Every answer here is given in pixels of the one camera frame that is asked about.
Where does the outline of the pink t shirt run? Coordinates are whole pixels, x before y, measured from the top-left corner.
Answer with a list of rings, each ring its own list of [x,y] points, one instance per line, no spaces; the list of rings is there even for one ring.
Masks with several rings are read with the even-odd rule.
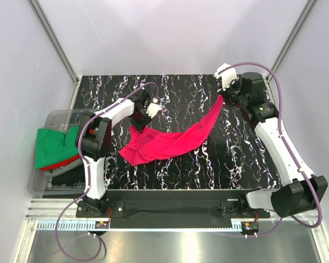
[[[178,157],[198,148],[215,126],[223,102],[223,97],[219,96],[208,113],[185,132],[164,133],[145,128],[140,133],[131,126],[129,128],[131,140],[119,151],[120,156],[130,165],[135,166]]]

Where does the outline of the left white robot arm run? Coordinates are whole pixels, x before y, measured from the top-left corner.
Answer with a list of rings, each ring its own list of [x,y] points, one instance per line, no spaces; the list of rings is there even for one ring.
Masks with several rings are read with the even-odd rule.
[[[85,189],[78,198],[77,216],[101,217],[110,211],[104,184],[104,165],[109,153],[113,127],[125,118],[131,119],[136,131],[143,132],[161,107],[144,89],[117,99],[110,106],[82,115],[76,135],[76,147],[81,156]]]

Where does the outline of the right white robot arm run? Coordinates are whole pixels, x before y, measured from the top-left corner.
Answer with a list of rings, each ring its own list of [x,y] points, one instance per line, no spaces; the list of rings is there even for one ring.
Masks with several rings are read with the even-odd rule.
[[[216,73],[215,77],[221,81],[219,93],[225,102],[240,109],[244,120],[265,145],[281,181],[280,189],[247,193],[238,203],[239,213],[250,217],[258,209],[265,209],[285,218],[318,208],[317,202],[328,187],[327,180],[315,176],[293,146],[276,106],[265,97],[263,76],[256,72],[238,75],[231,68]]]

